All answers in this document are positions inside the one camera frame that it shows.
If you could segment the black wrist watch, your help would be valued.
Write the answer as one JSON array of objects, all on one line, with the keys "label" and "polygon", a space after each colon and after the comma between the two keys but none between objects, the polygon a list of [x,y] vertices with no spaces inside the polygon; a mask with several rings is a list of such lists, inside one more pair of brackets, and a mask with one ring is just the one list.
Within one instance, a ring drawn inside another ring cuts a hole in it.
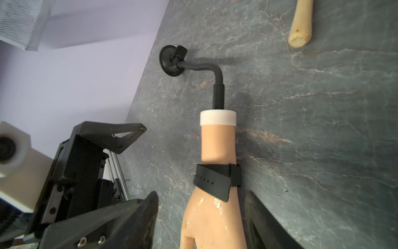
[{"label": "black wrist watch", "polygon": [[241,167],[234,164],[197,164],[193,183],[213,197],[228,202],[230,189],[241,186]]}]

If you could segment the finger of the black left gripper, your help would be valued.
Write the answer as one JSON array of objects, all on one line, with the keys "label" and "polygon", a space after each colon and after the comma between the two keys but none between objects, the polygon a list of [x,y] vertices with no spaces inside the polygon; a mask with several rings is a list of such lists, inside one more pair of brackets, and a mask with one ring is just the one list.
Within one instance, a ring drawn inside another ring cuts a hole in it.
[{"label": "finger of the black left gripper", "polygon": [[85,121],[73,129],[73,134],[83,140],[121,154],[141,137],[147,128],[141,123],[101,123]]}]

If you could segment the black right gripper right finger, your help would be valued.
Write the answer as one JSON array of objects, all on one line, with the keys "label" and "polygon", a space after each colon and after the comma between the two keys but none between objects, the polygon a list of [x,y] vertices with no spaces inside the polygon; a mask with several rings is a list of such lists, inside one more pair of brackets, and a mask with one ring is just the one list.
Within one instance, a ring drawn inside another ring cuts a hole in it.
[{"label": "black right gripper right finger", "polygon": [[245,198],[247,243],[250,249],[302,249],[254,192]]}]

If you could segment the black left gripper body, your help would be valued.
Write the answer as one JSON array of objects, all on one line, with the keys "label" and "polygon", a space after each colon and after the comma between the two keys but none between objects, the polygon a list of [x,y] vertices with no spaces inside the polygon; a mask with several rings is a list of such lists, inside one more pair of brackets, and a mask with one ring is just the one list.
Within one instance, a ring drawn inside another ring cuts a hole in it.
[{"label": "black left gripper body", "polygon": [[41,237],[51,224],[124,201],[120,179],[103,178],[109,158],[105,149],[122,153],[124,138],[73,133],[61,143],[27,235]]}]

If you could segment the mannequin hand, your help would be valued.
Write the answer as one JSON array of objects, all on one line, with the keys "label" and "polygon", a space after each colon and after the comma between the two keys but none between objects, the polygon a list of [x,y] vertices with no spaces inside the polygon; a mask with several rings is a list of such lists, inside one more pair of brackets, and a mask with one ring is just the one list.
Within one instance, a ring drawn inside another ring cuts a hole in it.
[{"label": "mannequin hand", "polygon": [[201,163],[197,165],[195,189],[183,216],[180,248],[245,249],[237,193],[241,168],[236,162],[236,113],[202,111],[200,127]]}]

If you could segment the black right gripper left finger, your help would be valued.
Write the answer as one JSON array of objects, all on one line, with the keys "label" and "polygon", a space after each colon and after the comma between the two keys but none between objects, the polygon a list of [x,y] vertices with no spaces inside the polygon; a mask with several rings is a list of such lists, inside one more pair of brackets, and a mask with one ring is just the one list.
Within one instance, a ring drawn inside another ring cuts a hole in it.
[{"label": "black right gripper left finger", "polygon": [[151,192],[134,199],[50,225],[41,249],[150,249],[159,210]]}]

